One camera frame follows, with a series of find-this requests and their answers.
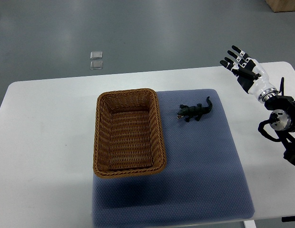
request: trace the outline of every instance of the concrete floor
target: concrete floor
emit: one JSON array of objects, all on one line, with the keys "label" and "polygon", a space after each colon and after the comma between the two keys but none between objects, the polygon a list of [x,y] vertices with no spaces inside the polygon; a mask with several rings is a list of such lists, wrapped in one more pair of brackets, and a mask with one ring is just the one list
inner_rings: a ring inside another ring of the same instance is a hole
[{"label": "concrete floor", "polygon": [[[219,66],[231,45],[295,69],[295,12],[273,13],[264,0],[0,1],[0,104],[15,81]],[[101,70],[89,69],[94,50]]]}]

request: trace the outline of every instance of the gray placemat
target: gray placemat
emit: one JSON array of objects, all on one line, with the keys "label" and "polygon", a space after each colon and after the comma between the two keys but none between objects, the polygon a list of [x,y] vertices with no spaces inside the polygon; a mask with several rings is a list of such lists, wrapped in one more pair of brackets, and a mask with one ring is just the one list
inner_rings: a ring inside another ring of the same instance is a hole
[{"label": "gray placemat", "polygon": [[[249,219],[254,207],[218,94],[213,89],[157,92],[167,166],[120,179],[94,175],[95,227],[144,227]],[[199,122],[177,119],[179,105],[213,109]]]}]

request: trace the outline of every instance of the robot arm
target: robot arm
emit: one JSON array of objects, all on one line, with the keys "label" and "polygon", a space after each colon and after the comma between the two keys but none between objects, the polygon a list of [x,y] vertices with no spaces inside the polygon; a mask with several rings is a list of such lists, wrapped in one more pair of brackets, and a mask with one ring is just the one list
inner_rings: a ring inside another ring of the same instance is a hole
[{"label": "robot arm", "polygon": [[[228,51],[235,60],[225,58],[220,64],[230,70],[236,77],[242,88],[254,95],[259,102],[265,103],[267,110],[273,111],[268,120],[259,124],[258,131],[267,139],[281,142],[286,151],[284,158],[295,166],[295,138],[290,132],[295,132],[295,100],[291,96],[284,96],[284,78],[282,78],[280,91],[269,83],[269,76],[262,66],[252,59],[246,52],[232,46]],[[278,136],[278,139],[270,136],[264,126],[270,124]]]}]

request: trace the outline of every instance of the toy crocodile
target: toy crocodile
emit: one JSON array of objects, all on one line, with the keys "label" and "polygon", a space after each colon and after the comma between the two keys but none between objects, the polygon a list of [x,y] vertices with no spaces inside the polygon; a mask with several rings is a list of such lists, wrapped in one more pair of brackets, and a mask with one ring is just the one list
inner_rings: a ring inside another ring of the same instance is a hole
[{"label": "toy crocodile", "polygon": [[210,101],[209,98],[210,97],[208,96],[206,99],[206,102],[208,103],[208,107],[202,107],[201,104],[197,104],[197,106],[191,106],[191,107],[181,104],[179,106],[181,110],[177,113],[178,114],[177,119],[180,119],[184,117],[185,115],[187,115],[188,117],[185,120],[186,122],[189,122],[190,119],[196,115],[197,117],[195,117],[195,120],[199,121],[203,114],[209,113],[212,109],[212,102]]}]

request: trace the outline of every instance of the brown wicker basket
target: brown wicker basket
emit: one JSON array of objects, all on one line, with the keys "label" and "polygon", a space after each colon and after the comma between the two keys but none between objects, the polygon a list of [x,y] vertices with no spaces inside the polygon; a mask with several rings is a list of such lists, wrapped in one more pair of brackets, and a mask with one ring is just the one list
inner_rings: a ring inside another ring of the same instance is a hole
[{"label": "brown wicker basket", "polygon": [[97,101],[94,173],[101,178],[156,174],[166,162],[156,92],[102,93]]}]

